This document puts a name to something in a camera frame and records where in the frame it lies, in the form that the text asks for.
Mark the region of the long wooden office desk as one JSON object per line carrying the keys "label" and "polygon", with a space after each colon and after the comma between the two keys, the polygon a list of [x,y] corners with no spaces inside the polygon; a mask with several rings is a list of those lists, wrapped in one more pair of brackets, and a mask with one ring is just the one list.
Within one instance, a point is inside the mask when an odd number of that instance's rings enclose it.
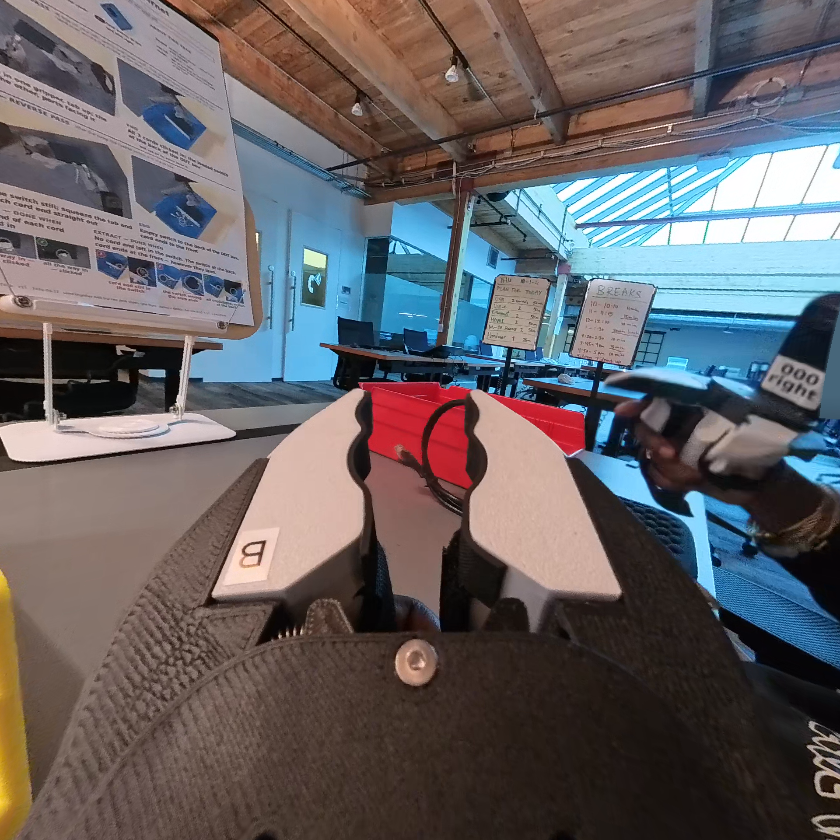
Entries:
{"label": "long wooden office desk", "polygon": [[501,371],[499,360],[489,360],[457,353],[447,358],[411,354],[382,348],[361,348],[341,343],[319,344],[337,357],[332,377],[334,387],[342,391],[358,389],[366,382],[389,381],[389,376],[399,376],[401,382],[434,382],[441,386],[456,383],[459,377],[476,380],[479,389],[487,391],[486,380]]}

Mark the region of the printed instruction poster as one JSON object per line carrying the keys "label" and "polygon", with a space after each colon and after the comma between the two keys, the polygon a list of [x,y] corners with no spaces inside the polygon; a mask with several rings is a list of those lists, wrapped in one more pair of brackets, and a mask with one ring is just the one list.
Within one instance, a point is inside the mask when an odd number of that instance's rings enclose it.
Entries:
{"label": "printed instruction poster", "polygon": [[168,2],[1,2],[2,296],[253,329],[219,41]]}

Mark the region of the person's right forearm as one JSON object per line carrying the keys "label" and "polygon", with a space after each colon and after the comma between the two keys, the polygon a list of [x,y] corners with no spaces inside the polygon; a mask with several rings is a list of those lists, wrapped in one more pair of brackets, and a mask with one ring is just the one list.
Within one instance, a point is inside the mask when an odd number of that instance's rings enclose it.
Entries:
{"label": "person's right forearm", "polygon": [[815,602],[839,617],[838,488],[817,484],[786,467],[782,512],[791,522],[780,532],[781,563],[810,591]]}

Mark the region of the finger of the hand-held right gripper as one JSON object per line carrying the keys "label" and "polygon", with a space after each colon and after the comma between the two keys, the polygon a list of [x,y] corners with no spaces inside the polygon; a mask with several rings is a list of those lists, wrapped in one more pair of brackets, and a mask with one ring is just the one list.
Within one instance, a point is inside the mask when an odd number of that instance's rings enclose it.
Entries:
{"label": "finger of the hand-held right gripper", "polygon": [[674,403],[713,403],[719,398],[719,390],[711,378],[667,367],[614,372],[606,378],[605,384]]}

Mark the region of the black office chair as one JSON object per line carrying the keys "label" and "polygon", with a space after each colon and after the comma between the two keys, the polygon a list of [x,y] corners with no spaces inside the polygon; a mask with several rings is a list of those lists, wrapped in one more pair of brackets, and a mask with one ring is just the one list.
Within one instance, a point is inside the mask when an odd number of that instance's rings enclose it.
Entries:
{"label": "black office chair", "polygon": [[[337,326],[339,345],[357,349],[374,348],[373,322],[363,322],[338,316]],[[376,365],[376,360],[371,358],[339,355],[332,384],[347,391],[354,387],[354,376],[365,381],[373,379]]]}
{"label": "black office chair", "polygon": [[[403,331],[403,348],[409,355],[415,355],[429,359],[436,359],[439,356],[438,348],[429,344],[427,331],[405,329]],[[440,374],[437,372],[408,372],[402,374],[404,382],[440,382]]]}

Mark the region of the person's right hand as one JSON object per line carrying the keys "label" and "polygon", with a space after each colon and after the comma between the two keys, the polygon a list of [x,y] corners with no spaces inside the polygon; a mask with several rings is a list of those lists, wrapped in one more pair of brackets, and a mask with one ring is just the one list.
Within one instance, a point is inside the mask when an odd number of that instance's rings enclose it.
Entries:
{"label": "person's right hand", "polygon": [[650,475],[657,487],[672,491],[696,490],[741,507],[764,532],[794,529],[804,521],[838,521],[838,500],[785,462],[773,468],[757,485],[746,490],[723,490],[679,460],[674,447],[639,420],[645,401],[624,401],[616,415],[631,421],[636,441],[648,453]]}

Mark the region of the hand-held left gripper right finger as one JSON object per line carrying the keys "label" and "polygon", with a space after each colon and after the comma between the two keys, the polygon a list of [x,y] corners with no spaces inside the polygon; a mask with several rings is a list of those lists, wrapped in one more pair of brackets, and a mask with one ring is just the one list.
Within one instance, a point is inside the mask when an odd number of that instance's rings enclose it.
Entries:
{"label": "hand-held left gripper right finger", "polygon": [[561,447],[489,394],[469,392],[464,404],[469,487],[442,568],[441,629],[537,634],[562,604],[620,603]]}

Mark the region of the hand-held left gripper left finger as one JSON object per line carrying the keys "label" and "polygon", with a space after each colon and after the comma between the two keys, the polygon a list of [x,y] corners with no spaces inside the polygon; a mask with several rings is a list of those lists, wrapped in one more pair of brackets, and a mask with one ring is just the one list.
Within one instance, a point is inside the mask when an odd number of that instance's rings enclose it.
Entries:
{"label": "hand-held left gripper left finger", "polygon": [[396,629],[387,561],[376,538],[371,394],[347,392],[270,453],[212,600],[268,601],[302,624],[310,605],[339,603],[359,631]]}

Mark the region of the handwritten whiteboard on pole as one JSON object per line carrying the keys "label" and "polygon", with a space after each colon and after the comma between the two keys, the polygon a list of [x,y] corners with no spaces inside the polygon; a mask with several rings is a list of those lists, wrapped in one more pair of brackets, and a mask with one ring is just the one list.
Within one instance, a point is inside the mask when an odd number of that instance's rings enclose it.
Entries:
{"label": "handwritten whiteboard on pole", "polygon": [[650,283],[627,280],[592,279],[586,283],[570,357],[595,363],[584,415],[587,450],[593,450],[600,423],[597,396],[605,365],[617,369],[633,366],[656,291]]}
{"label": "handwritten whiteboard on pole", "polygon": [[493,283],[481,342],[506,351],[497,393],[505,394],[515,350],[534,352],[552,283],[546,277],[498,275]]}

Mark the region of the yellow plastic bin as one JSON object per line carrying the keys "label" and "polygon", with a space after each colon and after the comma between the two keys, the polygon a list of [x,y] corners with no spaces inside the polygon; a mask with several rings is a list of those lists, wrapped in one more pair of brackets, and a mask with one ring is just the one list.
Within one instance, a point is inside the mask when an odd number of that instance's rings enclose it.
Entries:
{"label": "yellow plastic bin", "polygon": [[15,838],[32,805],[13,597],[1,575],[1,838]]}

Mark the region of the red plastic bin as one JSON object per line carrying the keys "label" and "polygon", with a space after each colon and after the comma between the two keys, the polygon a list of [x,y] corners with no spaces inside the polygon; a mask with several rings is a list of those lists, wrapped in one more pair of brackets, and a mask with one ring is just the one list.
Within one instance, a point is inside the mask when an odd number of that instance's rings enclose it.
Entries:
{"label": "red plastic bin", "polygon": [[[471,390],[435,382],[367,382],[361,389],[371,394],[373,432],[370,451],[398,460],[397,448],[421,460],[422,435],[432,413],[440,406],[466,398]],[[565,454],[585,447],[585,417],[556,406],[491,394],[514,413],[541,429]],[[466,472],[467,436],[463,407],[446,412],[433,429],[428,447],[435,476],[461,489],[469,487]]]}

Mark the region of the white door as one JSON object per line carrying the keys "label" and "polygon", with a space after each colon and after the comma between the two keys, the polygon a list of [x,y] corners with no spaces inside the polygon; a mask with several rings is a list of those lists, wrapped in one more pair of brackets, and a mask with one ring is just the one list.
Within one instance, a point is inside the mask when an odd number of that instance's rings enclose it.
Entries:
{"label": "white door", "polygon": [[287,292],[282,379],[325,382],[332,377],[337,338],[342,232],[298,212],[288,224]]}

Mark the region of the wooden support post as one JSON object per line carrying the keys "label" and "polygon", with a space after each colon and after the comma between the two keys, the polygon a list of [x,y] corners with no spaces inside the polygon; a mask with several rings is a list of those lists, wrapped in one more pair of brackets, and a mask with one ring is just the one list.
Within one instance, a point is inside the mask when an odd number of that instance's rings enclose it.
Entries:
{"label": "wooden support post", "polygon": [[464,273],[464,259],[476,200],[471,179],[457,180],[456,187],[455,210],[444,274],[444,287],[440,299],[437,345],[450,345],[454,340],[460,288]]}

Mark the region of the white poster stand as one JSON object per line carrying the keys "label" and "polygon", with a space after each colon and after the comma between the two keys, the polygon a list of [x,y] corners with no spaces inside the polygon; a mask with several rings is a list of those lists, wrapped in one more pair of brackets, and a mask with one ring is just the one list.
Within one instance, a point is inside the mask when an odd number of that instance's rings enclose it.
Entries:
{"label": "white poster stand", "polygon": [[[145,450],[203,445],[234,438],[234,430],[205,416],[186,411],[186,393],[195,340],[226,335],[231,316],[197,316],[184,311],[176,316],[96,306],[25,295],[2,296],[2,314],[38,322],[44,356],[45,419],[4,423],[1,438],[6,455],[17,463],[37,465],[125,455]],[[94,416],[68,420],[54,397],[52,338],[57,324],[150,329],[183,336],[181,383],[175,405],[167,413],[126,417]]]}

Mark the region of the wooden poster backing board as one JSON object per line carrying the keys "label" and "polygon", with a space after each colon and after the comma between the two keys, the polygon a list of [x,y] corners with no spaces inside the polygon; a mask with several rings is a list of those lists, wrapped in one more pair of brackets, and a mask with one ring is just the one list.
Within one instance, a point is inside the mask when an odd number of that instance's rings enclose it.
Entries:
{"label": "wooden poster backing board", "polygon": [[259,330],[264,319],[264,304],[256,220],[247,198],[244,198],[244,208],[248,279],[245,300],[238,309],[249,314],[252,324],[234,323],[235,316],[186,317],[180,313],[151,313],[116,307],[110,301],[100,306],[85,301],[7,294],[1,298],[2,329],[34,331],[39,324],[46,323],[63,333],[96,334],[104,339],[118,336],[167,340],[184,336],[202,340],[246,339]]}

